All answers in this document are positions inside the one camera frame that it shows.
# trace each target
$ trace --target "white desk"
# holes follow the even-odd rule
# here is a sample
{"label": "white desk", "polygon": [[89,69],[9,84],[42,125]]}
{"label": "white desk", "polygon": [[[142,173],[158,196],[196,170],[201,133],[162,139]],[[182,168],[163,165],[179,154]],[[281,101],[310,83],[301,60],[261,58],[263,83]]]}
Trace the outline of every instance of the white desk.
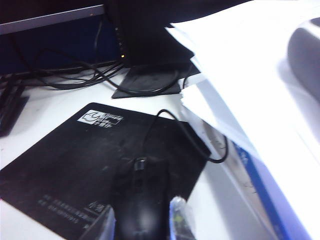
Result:
{"label": "white desk", "polygon": [[[120,82],[123,76],[113,78]],[[155,115],[168,109],[180,120],[179,94],[111,99],[114,89],[100,83],[78,90],[32,88],[30,99],[11,133],[0,138],[0,167],[4,168],[88,103],[100,103]],[[198,240],[267,240],[271,237],[243,201],[223,166],[208,162],[188,201],[193,209]],[[62,238],[0,201],[1,240],[61,240]]]}

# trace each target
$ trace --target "monitor stand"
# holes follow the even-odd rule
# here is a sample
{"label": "monitor stand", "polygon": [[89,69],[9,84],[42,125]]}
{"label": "monitor stand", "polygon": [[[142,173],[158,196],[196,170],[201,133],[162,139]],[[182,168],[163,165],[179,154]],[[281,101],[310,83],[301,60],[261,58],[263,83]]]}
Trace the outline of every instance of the monitor stand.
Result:
{"label": "monitor stand", "polygon": [[[185,78],[190,68],[190,64],[191,63],[189,62],[166,65],[133,66],[125,76],[120,86],[134,91],[159,89],[173,80],[175,71],[178,72],[177,79]],[[199,73],[195,67],[192,69],[193,71],[190,73],[190,75]],[[180,90],[181,89],[177,81],[177,83],[175,83],[173,86],[163,92],[157,93],[156,95],[178,94]],[[113,99],[132,97],[137,96],[125,93],[118,89],[112,95]]]}

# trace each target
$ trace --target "computer mouse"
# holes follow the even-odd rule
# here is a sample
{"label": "computer mouse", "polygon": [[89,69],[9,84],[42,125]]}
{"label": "computer mouse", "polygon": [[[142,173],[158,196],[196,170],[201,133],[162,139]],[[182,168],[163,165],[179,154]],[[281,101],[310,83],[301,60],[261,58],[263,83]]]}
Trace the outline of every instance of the computer mouse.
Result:
{"label": "computer mouse", "polygon": [[111,188],[115,240],[165,240],[168,235],[168,163],[157,157],[122,161]]}

